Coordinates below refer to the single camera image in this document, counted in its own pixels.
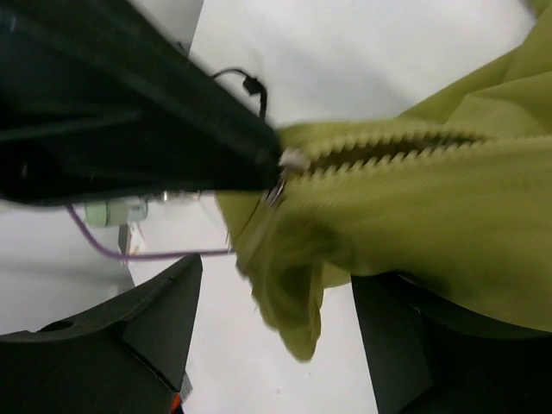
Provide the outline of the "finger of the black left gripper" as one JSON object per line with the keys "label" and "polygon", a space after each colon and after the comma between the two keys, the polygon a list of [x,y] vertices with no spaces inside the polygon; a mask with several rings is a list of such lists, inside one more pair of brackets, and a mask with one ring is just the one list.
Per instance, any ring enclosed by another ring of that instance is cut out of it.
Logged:
{"label": "finger of the black left gripper", "polygon": [[1,4],[1,197],[265,191],[275,131],[128,1]]}

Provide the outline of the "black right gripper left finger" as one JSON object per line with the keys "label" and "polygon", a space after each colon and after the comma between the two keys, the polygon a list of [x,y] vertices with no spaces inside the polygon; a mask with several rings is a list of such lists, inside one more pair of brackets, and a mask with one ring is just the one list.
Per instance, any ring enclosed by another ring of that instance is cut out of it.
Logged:
{"label": "black right gripper left finger", "polygon": [[3,413],[180,413],[203,274],[187,256],[36,331],[1,337]]}

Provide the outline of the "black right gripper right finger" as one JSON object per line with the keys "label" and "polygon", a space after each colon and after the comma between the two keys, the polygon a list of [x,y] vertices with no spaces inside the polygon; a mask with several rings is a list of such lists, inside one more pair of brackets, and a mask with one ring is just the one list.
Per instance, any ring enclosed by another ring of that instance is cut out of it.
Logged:
{"label": "black right gripper right finger", "polygon": [[380,413],[549,413],[551,335],[484,317],[397,273],[351,279]]}

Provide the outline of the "olive green hooded jacket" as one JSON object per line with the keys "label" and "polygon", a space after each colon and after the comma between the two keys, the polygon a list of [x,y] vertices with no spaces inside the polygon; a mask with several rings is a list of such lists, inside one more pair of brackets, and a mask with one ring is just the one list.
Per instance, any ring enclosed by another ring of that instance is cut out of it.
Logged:
{"label": "olive green hooded jacket", "polygon": [[509,53],[384,121],[279,132],[274,194],[219,192],[265,323],[314,355],[326,288],[404,273],[470,311],[551,329],[551,4]]}

